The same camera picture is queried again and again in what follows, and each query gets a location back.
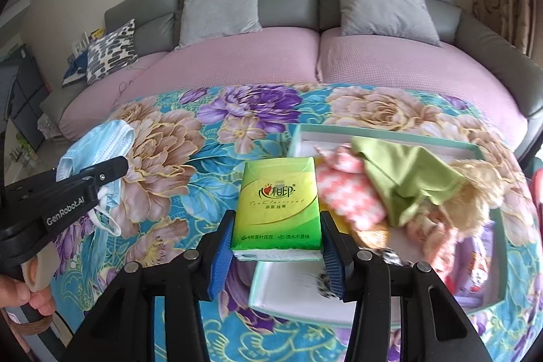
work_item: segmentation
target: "patterned pillow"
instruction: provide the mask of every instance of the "patterned pillow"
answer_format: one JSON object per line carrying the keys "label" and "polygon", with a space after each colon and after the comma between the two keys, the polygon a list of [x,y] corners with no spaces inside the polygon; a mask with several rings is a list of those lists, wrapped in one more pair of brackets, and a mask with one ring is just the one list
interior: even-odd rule
{"label": "patterned pillow", "polygon": [[135,29],[136,20],[132,19],[118,30],[89,46],[89,64],[87,66],[87,83],[89,85],[136,62]]}

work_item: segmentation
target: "green tissue pack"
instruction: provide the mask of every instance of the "green tissue pack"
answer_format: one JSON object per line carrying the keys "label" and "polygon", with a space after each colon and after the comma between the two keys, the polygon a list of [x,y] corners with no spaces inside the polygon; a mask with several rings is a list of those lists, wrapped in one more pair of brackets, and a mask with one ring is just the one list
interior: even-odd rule
{"label": "green tissue pack", "polygon": [[322,258],[312,157],[245,163],[231,248],[240,261]]}

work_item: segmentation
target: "gray pillow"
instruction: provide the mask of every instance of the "gray pillow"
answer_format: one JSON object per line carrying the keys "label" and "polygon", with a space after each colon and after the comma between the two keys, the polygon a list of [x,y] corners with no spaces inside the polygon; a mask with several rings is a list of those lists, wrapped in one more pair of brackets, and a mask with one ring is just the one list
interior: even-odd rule
{"label": "gray pillow", "polygon": [[441,46],[424,0],[339,0],[341,35],[403,37]]}
{"label": "gray pillow", "polygon": [[260,30],[259,0],[185,0],[177,49]]}

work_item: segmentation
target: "pink cloth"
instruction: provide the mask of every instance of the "pink cloth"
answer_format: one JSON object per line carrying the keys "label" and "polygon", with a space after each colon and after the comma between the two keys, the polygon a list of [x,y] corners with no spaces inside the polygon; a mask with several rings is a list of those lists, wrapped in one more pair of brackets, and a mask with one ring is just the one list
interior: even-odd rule
{"label": "pink cloth", "polygon": [[364,172],[364,162],[346,146],[316,148],[324,161],[315,167],[319,199],[343,216],[355,232],[383,221],[387,210]]}
{"label": "pink cloth", "polygon": [[124,103],[120,97],[131,82],[166,54],[158,52],[140,57],[132,65],[88,86],[64,111],[59,123],[62,135],[68,140],[78,140],[102,123],[119,104]]}
{"label": "pink cloth", "polygon": [[319,34],[271,27],[208,40],[173,51],[139,76],[123,94],[128,102],[180,88],[255,83],[314,83]]}
{"label": "pink cloth", "polygon": [[319,70],[325,83],[410,88],[473,103],[516,149],[527,121],[506,87],[483,65],[455,46],[443,48],[388,36],[322,34]]}
{"label": "pink cloth", "polygon": [[423,246],[424,260],[428,262],[452,292],[449,274],[454,267],[454,253],[458,242],[458,229],[452,227],[439,212],[418,214],[406,224],[409,239]]}

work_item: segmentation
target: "pillow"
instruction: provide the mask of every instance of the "pillow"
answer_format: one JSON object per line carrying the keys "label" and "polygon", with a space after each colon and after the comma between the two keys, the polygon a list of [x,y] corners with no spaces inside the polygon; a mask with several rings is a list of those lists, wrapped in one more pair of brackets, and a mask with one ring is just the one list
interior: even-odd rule
{"label": "pillow", "polygon": [[259,0],[185,0],[176,49],[260,30]]}
{"label": "pillow", "polygon": [[424,0],[339,0],[341,35],[380,35],[441,46]]}
{"label": "pillow", "polygon": [[87,65],[87,83],[89,85],[136,62],[135,29],[136,20],[132,19],[118,30],[89,45],[89,63]]}
{"label": "pillow", "polygon": [[88,64],[88,51],[85,50],[78,57],[70,62],[70,67],[64,74],[62,79],[62,87],[66,87],[75,82],[86,80],[87,78],[87,64]]}

